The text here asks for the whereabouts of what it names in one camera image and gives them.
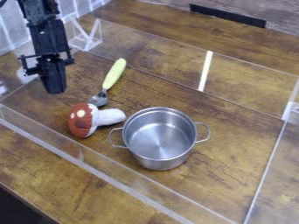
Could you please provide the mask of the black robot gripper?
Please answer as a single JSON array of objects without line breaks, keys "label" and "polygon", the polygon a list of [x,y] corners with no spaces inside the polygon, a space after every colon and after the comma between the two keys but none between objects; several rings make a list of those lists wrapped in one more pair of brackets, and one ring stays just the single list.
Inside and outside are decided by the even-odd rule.
[{"label": "black robot gripper", "polygon": [[66,88],[65,66],[74,63],[66,40],[64,24],[57,19],[58,4],[54,0],[15,0],[31,37],[34,55],[19,56],[26,75],[38,74],[49,94]]}]

